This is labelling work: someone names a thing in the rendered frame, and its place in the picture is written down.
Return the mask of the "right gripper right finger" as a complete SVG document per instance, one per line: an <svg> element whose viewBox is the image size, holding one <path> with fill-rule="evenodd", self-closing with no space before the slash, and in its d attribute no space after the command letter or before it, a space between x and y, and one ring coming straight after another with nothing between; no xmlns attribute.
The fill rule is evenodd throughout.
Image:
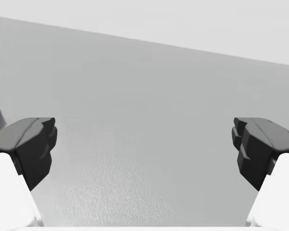
<svg viewBox="0 0 289 231"><path fill-rule="evenodd" d="M240 174L258 191L246 226L289 227L289 130L259 117L236 117L232 141Z"/></svg>

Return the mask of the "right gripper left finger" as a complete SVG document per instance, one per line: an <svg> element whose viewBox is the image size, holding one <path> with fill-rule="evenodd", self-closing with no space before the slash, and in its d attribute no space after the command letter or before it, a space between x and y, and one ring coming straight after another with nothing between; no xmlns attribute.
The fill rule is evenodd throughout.
<svg viewBox="0 0 289 231"><path fill-rule="evenodd" d="M53 117L24 118L0 130L0 227L42 227L31 191L49 174Z"/></svg>

